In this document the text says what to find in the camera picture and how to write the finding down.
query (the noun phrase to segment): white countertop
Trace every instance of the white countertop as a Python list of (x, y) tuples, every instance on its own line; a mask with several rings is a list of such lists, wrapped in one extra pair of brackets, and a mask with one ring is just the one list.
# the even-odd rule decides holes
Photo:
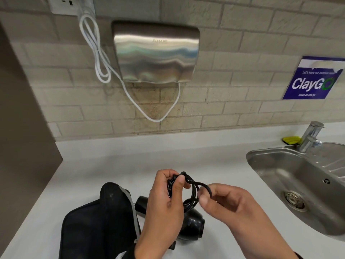
[[(345, 143), (344, 135), (320, 139)], [(246, 161), (251, 150), (283, 145), (275, 140), (63, 161), (1, 259), (57, 259), (61, 224), (69, 211), (98, 199), (106, 182), (128, 189), (133, 201), (140, 195), (148, 196), (157, 170), (165, 168), (186, 171), (206, 184), (219, 182), (248, 190), (292, 249), (305, 259), (344, 258), (345, 242), (327, 237), (298, 219)], [(189, 198), (190, 192), (184, 190), (183, 197)], [(196, 209), (205, 219), (203, 237), (187, 244), (178, 242), (164, 258), (244, 258), (228, 228), (206, 214), (199, 204)]]

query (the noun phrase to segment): black hair dryer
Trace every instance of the black hair dryer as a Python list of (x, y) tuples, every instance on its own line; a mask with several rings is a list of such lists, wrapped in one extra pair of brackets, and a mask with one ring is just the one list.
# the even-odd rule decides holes
[[(139, 196), (135, 203), (135, 210), (138, 213), (146, 214), (147, 200), (147, 197)], [(182, 228), (177, 238), (186, 241), (196, 241), (203, 236), (204, 225), (205, 219), (203, 219), (201, 213), (193, 208), (185, 213)]]

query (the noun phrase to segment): white power cable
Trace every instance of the white power cable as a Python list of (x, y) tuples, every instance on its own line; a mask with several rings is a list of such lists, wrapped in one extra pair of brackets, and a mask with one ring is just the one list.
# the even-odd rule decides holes
[[(92, 22), (93, 22), (93, 32), (87, 22), (87, 18), (89, 18)], [(137, 103), (132, 99), (132, 97), (129, 95), (125, 83), (123, 82), (123, 80), (121, 79), (120, 75), (111, 67), (110, 65), (110, 60), (108, 58), (108, 56), (106, 55), (106, 53), (104, 52), (104, 50), (101, 47), (101, 42), (100, 42), (100, 34), (99, 34), (99, 28), (96, 22), (95, 17), (93, 16), (93, 14), (91, 14), (88, 11), (83, 11), (82, 16), (79, 18), (79, 28), (80, 31), (82, 33), (82, 35), (84, 36), (86, 42), (88, 43), (88, 45), (90, 46), (90, 48), (93, 51), (93, 55), (95, 57), (95, 70), (96, 70), (96, 75), (97, 78), (102, 82), (102, 83), (109, 83), (111, 80), (111, 72), (112, 71), (117, 78), (119, 78), (122, 87), (127, 95), (127, 97), (129, 98), (129, 100), (131, 100), (131, 102), (135, 105), (136, 108), (138, 108), (138, 110), (150, 121), (152, 122), (161, 122), (165, 119), (165, 117), (170, 113), (170, 111), (174, 108), (174, 106), (176, 105), (177, 101), (180, 98), (180, 92), (181, 92), (181, 85), (180, 83), (178, 83), (178, 95), (176, 98), (176, 101), (174, 102), (174, 104), (170, 107), (170, 109), (167, 111), (167, 113), (160, 119), (155, 120), (152, 119), (150, 117), (147, 116), (146, 113), (144, 113), (144, 111), (139, 107), (139, 105), (137, 105)], [(100, 66), (100, 62), (102, 62), (102, 64), (104, 65), (107, 73), (104, 74), (101, 70), (101, 66)]]

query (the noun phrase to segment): wall outlet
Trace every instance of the wall outlet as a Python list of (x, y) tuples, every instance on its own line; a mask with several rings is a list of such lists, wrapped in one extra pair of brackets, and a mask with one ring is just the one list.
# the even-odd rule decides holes
[[(53, 14), (63, 14), (63, 15), (78, 15), (78, 9), (80, 5), (79, 0), (48, 0), (50, 5), (50, 10)], [(93, 0), (81, 0), (84, 2), (84, 6), (90, 8), (95, 14), (95, 7), (93, 5)]]

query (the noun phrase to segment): blue sign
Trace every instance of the blue sign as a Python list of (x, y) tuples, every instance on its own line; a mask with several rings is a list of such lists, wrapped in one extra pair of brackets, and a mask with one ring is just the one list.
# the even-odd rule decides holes
[(345, 59), (303, 56), (284, 99), (325, 99), (345, 68)]

